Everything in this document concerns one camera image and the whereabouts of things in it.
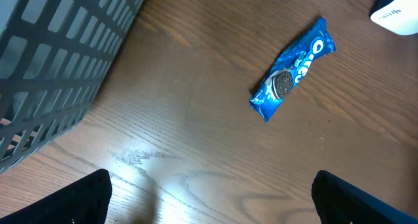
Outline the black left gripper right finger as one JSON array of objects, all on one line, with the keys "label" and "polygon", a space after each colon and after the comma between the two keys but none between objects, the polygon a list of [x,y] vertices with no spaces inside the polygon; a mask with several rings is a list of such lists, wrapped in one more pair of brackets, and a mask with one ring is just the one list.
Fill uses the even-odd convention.
[{"label": "black left gripper right finger", "polygon": [[322,223],[417,224],[417,219],[326,170],[312,184],[312,199]]}]

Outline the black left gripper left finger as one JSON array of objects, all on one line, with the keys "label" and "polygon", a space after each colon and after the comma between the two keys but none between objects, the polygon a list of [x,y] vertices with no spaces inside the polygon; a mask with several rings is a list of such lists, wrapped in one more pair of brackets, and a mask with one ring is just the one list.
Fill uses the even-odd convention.
[{"label": "black left gripper left finger", "polygon": [[99,169],[43,199],[1,218],[1,224],[104,224],[112,184]]}]

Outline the blue oreo cookie pack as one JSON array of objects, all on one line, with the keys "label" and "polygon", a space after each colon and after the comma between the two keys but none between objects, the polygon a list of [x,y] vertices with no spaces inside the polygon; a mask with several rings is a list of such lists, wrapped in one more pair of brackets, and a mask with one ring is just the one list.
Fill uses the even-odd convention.
[{"label": "blue oreo cookie pack", "polygon": [[303,36],[290,44],[273,62],[250,106],[268,122],[285,98],[306,76],[312,62],[336,50],[327,31],[327,21],[319,18]]}]

